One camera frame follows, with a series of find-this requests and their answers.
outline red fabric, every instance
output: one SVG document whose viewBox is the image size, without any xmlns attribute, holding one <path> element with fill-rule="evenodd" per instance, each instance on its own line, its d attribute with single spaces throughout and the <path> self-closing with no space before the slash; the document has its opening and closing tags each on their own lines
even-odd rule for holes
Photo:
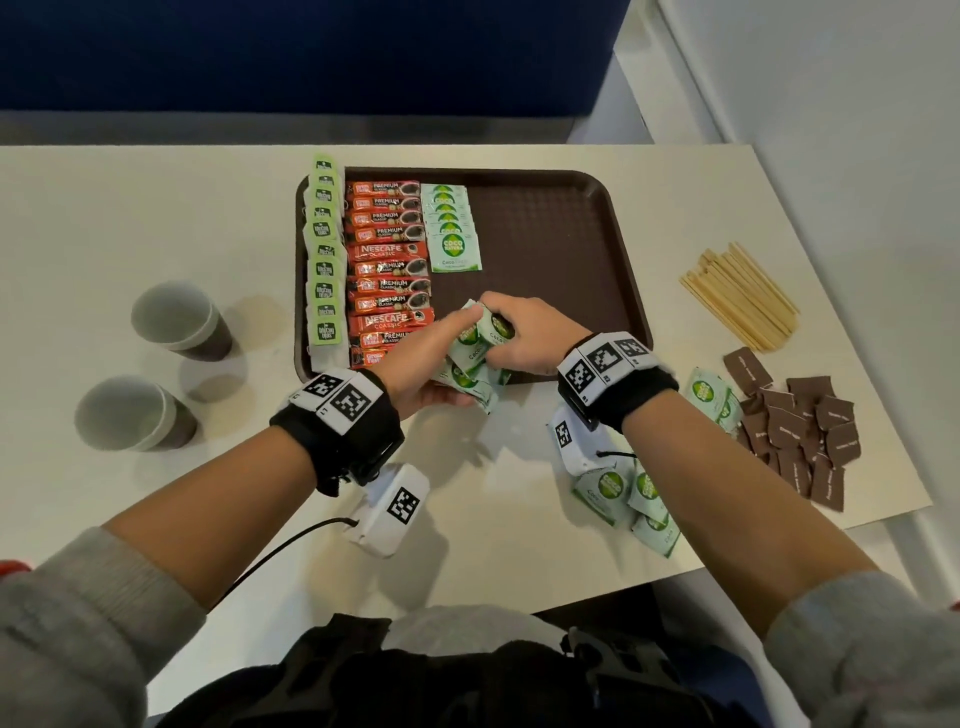
<svg viewBox="0 0 960 728">
<path fill-rule="evenodd" d="M 18 573 L 19 571 L 30 571 L 30 567 L 24 564 L 22 561 L 14 561 L 13 559 L 3 560 L 0 559 L 0 579 L 2 579 L 7 574 Z"/>
</svg>

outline sleeve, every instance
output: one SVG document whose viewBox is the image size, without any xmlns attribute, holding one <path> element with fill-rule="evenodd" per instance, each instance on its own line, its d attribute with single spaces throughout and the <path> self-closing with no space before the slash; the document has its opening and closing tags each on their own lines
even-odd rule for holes
<svg viewBox="0 0 960 728">
<path fill-rule="evenodd" d="M 0 579 L 4 725 L 130 726 L 147 683 L 203 626 L 170 575 L 102 528 Z"/>
<path fill-rule="evenodd" d="M 960 615 L 929 609 L 888 574 L 802 596 L 764 649 L 815 728 L 960 725 Z"/>
</svg>

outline hand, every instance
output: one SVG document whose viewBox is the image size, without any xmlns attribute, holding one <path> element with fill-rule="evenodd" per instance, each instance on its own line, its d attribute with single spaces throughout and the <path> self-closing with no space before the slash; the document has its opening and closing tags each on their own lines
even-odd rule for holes
<svg viewBox="0 0 960 728">
<path fill-rule="evenodd" d="M 479 305 L 454 311 L 407 336 L 371 367 L 387 387 L 390 402 L 401 420 L 429 404 L 467 406 L 475 402 L 470 395 L 430 381 L 430 377 L 444 363 L 453 340 L 476 324 L 482 315 L 483 307 Z"/>
<path fill-rule="evenodd" d="M 487 291 L 480 303 L 516 329 L 516 337 L 509 344 L 487 352 L 487 363 L 495 369 L 554 375 L 573 345 L 590 335 L 589 329 L 541 299 L 519 299 Z"/>
</svg>

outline wrist-mounted device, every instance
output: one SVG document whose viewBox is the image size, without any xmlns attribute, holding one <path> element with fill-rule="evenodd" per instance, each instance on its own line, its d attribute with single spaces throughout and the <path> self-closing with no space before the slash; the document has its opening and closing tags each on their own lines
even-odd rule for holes
<svg viewBox="0 0 960 728">
<path fill-rule="evenodd" d="M 299 389 L 270 420 L 310 455 L 317 490 L 340 493 L 340 480 L 366 485 L 403 444 L 400 417 L 380 377 L 329 369 Z"/>
<path fill-rule="evenodd" d="M 665 389 L 680 390 L 673 373 L 627 331 L 591 334 L 571 349 L 558 371 L 558 389 L 593 431 L 621 431 L 623 419 Z"/>
</svg>

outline black cable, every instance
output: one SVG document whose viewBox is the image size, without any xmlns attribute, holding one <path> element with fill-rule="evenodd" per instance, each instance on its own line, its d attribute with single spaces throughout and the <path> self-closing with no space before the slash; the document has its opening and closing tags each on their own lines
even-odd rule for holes
<svg viewBox="0 0 960 728">
<path fill-rule="evenodd" d="M 633 457 L 636 458 L 632 452 L 620 452 L 615 449 L 599 449 L 597 451 L 597 457 L 607 457 L 607 455 L 621 455 L 623 457 Z"/>
<path fill-rule="evenodd" d="M 309 528 L 304 528 L 304 529 L 303 529 L 300 533 L 298 533 L 296 536 L 291 536 L 289 539 L 287 539 L 287 540 L 284 541 L 282 544 L 280 544 L 279 546 L 277 546 L 273 551 L 271 551 L 271 552 L 268 553 L 266 556 L 264 556 L 262 559 L 260 559 L 258 562 L 256 562 L 256 563 L 255 563 L 253 566 L 251 566 L 249 569 L 247 569 L 246 571 L 244 571 L 243 574 L 240 576 L 239 579 L 237 579 L 237 580 L 234 581 L 232 584 L 230 584 L 230 588 L 227 589 L 227 591 L 224 593 L 224 595 L 221 596 L 220 599 L 217 600 L 217 603 L 214 604 L 213 606 L 214 606 L 214 607 L 218 606 L 218 605 L 220 604 L 220 602 L 222 602 L 224 599 L 226 599 L 226 598 L 230 595 L 230 592 L 232 592 L 234 589 L 236 589 L 236 588 L 239 587 L 241 584 L 243 584 L 244 581 L 247 580 L 247 577 L 248 577 L 248 576 L 250 576 L 254 571 L 256 571 L 257 569 L 259 569 L 260 567 L 262 567 L 264 564 L 266 564 L 266 563 L 267 563 L 268 561 L 270 561 L 272 558 L 274 558 L 274 557 L 275 557 L 277 554 L 279 554 L 284 548 L 288 547 L 290 544 L 292 544 L 294 541 L 296 541 L 298 538 L 300 538 L 300 536 L 306 536 L 306 535 L 307 535 L 308 533 L 310 533 L 311 531 L 316 531 L 318 528 L 321 528 L 321 527 L 323 527 L 323 526 L 325 526 L 325 525 L 330 525 L 331 523 L 346 523 L 348 526 L 350 526 L 350 528 L 355 528 L 355 527 L 356 527 L 356 524 L 357 524 L 358 522 L 355 521 L 354 519 L 328 519 L 327 521 L 320 521 L 319 523 L 314 523 L 314 524 L 313 524 L 312 526 L 310 526 Z"/>
</svg>

